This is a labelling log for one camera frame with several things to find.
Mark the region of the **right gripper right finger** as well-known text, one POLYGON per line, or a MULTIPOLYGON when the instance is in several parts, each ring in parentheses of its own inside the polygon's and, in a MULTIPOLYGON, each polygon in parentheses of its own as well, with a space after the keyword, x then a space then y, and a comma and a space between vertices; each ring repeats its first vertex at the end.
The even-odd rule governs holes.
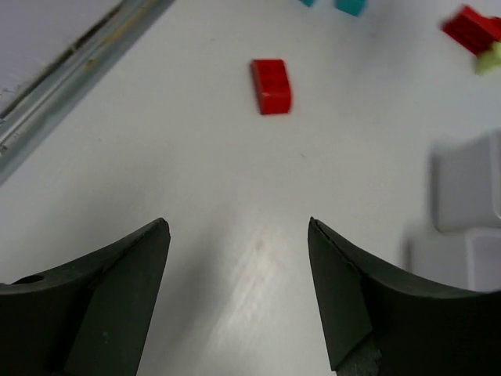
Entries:
POLYGON ((370 254, 318 219, 308 254, 339 375, 497 375, 500 294, 450 287, 370 254))

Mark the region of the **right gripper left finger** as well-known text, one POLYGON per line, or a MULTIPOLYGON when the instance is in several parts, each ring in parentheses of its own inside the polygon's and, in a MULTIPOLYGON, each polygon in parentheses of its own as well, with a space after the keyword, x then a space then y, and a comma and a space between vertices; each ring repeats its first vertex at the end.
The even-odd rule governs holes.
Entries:
POLYGON ((99 250, 1 286, 3 375, 135 375, 171 236, 156 219, 99 250))

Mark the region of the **red curved lego brick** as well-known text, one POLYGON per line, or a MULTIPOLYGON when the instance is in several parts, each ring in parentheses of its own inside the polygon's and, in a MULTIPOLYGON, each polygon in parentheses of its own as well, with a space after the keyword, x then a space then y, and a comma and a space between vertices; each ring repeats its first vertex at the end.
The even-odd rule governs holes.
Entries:
POLYGON ((285 61, 252 60, 250 71, 260 114, 289 114, 292 109, 293 92, 285 61))

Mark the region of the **red lego piece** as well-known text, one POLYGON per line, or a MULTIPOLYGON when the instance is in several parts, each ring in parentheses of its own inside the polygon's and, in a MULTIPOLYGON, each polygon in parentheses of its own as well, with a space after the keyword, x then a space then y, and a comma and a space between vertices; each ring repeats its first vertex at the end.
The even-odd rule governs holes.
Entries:
POLYGON ((441 29, 475 56, 500 41, 500 18, 483 16, 469 5, 462 5, 457 13, 443 22, 441 29))

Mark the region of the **pale lime lego brick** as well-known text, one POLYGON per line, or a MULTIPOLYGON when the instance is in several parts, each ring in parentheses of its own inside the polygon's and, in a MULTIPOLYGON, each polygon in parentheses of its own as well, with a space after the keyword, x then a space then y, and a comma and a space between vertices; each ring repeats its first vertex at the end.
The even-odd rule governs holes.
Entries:
POLYGON ((487 74, 500 66, 500 46, 500 42, 494 42, 488 51, 477 56, 474 64, 475 74, 487 74))

